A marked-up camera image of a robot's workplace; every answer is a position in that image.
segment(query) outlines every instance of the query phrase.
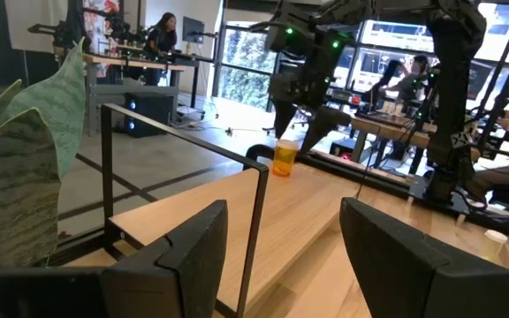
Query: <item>desk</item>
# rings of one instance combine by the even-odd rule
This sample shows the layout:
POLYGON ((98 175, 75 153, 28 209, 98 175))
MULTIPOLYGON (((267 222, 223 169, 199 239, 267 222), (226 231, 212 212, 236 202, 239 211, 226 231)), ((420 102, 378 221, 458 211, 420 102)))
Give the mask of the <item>desk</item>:
POLYGON ((97 105, 99 102, 98 95, 124 95, 126 93, 157 93, 161 95, 168 95, 173 97, 171 121, 174 122, 178 118, 178 93, 179 93, 179 81, 180 73, 183 72, 187 66, 175 65, 175 64, 162 64, 150 61, 141 60, 129 60, 128 63, 121 58, 116 57, 99 57, 94 55, 85 54, 84 62, 87 63, 87 81, 86 81, 86 94, 87 94, 87 115, 89 133, 98 133, 100 131, 99 126, 99 113, 97 111, 97 105), (102 85, 97 84, 97 65, 98 64, 110 64, 119 66, 132 66, 132 67, 147 67, 157 70, 172 71, 171 80, 169 87, 154 87, 154 86, 128 86, 128 85, 102 85))
MULTIPOLYGON (((355 163, 359 163, 361 159, 361 153, 365 146, 365 141, 367 139, 367 135, 369 133, 376 134, 378 138, 383 138, 387 140, 407 140, 409 133, 406 133, 406 128, 399 128, 393 125, 382 124, 373 120, 368 120, 365 118, 354 117, 351 121, 351 127, 354 130, 359 131, 359 137, 357 138, 357 142, 355 145, 355 149, 353 154, 351 155, 351 161, 355 163)), ((428 132, 435 132, 437 127, 432 124, 424 124, 423 129, 428 132)), ((414 161, 412 162, 412 166, 410 167, 410 174, 415 174, 417 172, 417 168, 422 160, 423 152, 425 148, 429 144, 429 135, 425 132, 416 132, 412 139, 410 140, 410 145, 416 146, 417 150, 415 152, 414 161)), ((379 151, 378 156, 384 156, 384 147, 381 145, 381 151, 379 151)), ((481 154, 476 148, 471 148, 471 158, 472 160, 477 160, 480 158, 481 154)))
MULTIPOLYGON (((212 201, 226 199, 229 230, 217 297, 231 309, 236 309, 256 179, 254 170, 245 170, 113 216, 108 222, 146 245, 212 201)), ((247 311, 257 300, 263 300, 279 278, 338 220, 341 198, 354 196, 358 187, 352 181, 300 163, 295 165, 289 178, 270 176, 247 295, 247 311)), ((449 216, 416 206, 406 210, 405 200, 366 187, 361 198, 375 208, 471 254, 477 254, 481 247, 485 231, 482 227, 467 223, 456 228, 449 216)), ((501 265, 509 268, 509 240, 501 253, 501 265)), ((357 296, 362 302, 361 293, 354 295, 355 298, 357 296)))

